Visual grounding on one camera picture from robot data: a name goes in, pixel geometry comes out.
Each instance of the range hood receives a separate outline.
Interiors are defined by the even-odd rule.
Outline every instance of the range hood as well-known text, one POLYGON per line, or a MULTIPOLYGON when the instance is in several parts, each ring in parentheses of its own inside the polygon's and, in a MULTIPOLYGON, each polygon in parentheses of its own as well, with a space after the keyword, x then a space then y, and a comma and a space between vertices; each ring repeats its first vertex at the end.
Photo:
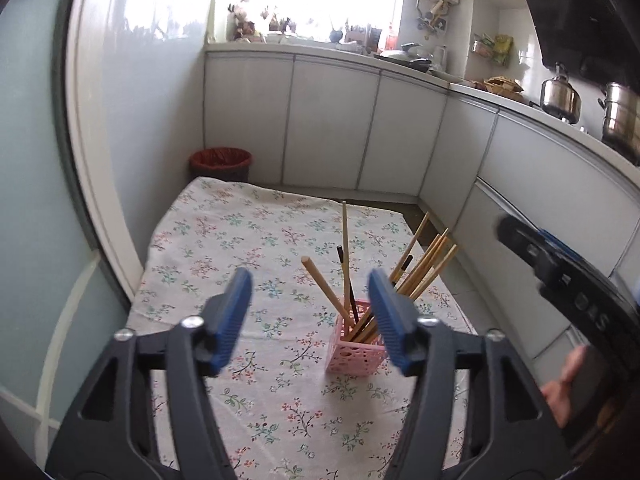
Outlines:
POLYGON ((542 63, 640 92, 639 0, 527 0, 542 63))

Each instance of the pink basket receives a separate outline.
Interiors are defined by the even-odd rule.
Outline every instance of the pink basket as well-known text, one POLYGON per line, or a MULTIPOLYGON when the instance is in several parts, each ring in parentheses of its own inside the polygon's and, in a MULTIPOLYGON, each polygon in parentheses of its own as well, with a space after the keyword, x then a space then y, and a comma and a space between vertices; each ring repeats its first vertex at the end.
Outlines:
MULTIPOLYGON (((369 307, 369 301, 356 300, 358 313, 364 314, 369 307)), ((374 373, 386 357, 382 337, 378 336, 374 343, 363 344, 343 341, 344 327, 342 317, 338 315, 335 321, 334 333, 329 339, 329 349, 326 355, 326 371, 335 374, 366 376, 374 373)))

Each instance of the floral tablecloth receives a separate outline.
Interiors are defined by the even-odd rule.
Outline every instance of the floral tablecloth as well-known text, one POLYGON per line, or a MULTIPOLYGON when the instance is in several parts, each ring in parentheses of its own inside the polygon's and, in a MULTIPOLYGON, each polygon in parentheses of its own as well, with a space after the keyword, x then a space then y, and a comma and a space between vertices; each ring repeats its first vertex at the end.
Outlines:
MULTIPOLYGON (((367 298, 373 267, 395 266, 412 233, 401 214, 349 206, 354 293, 367 298)), ((162 218, 149 248, 128 326, 167 330, 223 292, 236 267, 254 280, 234 357, 207 391, 223 440, 242 479, 382 478, 393 453, 414 380, 386 360, 373 376, 326 374, 336 313, 300 264, 311 256, 341 296, 337 202, 210 178, 191 182, 162 218)), ((414 258, 422 253, 414 248, 414 258)), ((418 309, 457 330, 472 328, 438 278, 418 309)), ((445 466, 457 462, 465 420, 458 380, 445 466)), ((162 460, 175 461, 164 381, 154 380, 162 460)))

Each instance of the tile floor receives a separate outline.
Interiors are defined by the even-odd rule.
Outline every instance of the tile floor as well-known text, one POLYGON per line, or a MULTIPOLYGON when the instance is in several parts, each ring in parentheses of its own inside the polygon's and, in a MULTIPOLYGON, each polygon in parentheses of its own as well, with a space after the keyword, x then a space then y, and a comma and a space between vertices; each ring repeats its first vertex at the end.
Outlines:
MULTIPOLYGON (((422 210, 415 204, 370 202, 364 200, 347 200, 347 202, 354 205, 377 207, 402 213, 404 220, 414 233, 418 229, 418 225, 420 225, 420 222, 424 217, 422 210)), ((422 235, 418 239, 418 242, 422 247, 426 248, 435 238, 436 234, 438 234, 437 229, 433 224, 431 224, 431 222, 429 222, 422 231, 422 235)), ((447 288, 455 298, 456 303, 459 304, 460 308, 469 318, 469 321, 479 334, 486 333, 490 328, 498 327, 498 323, 494 316, 489 311, 486 303, 469 279, 468 274, 456 258, 454 258, 449 265, 445 267, 440 277, 444 284, 447 285, 447 288)))

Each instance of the white countertop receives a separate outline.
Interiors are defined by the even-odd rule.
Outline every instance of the white countertop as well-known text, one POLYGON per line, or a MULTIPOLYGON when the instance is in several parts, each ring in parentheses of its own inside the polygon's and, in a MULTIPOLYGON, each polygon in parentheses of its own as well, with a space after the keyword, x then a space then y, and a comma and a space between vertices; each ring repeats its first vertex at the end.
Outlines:
POLYGON ((343 62, 369 66, 371 68, 376 68, 379 70, 385 70, 386 72, 394 72, 399 75, 407 76, 415 80, 420 80, 434 86, 447 89, 453 94, 467 95, 475 99, 487 102, 488 104, 497 105, 502 110, 508 110, 510 112, 525 116, 532 121, 541 123, 547 128, 550 128, 553 131, 565 137, 568 137, 571 140, 574 140, 575 142, 590 150, 590 152, 597 155, 604 162, 615 168, 640 189, 640 170, 633 164, 631 164, 628 160, 626 160, 626 158, 624 158, 622 155, 613 151, 599 140, 591 137, 589 134, 581 132, 578 128, 575 128, 570 124, 563 123, 561 120, 544 113, 542 110, 521 104, 519 102, 501 97, 496 94, 492 94, 490 92, 484 92, 482 90, 469 88, 460 84, 450 84, 433 75, 418 72, 417 70, 413 70, 411 68, 394 64, 382 59, 377 59, 375 57, 361 56, 360 54, 353 54, 351 52, 344 52, 330 48, 277 43, 230 42, 209 44, 206 45, 205 50, 206 52, 211 54, 217 52, 257 52, 270 54, 291 54, 296 56, 314 56, 326 59, 335 59, 343 62))

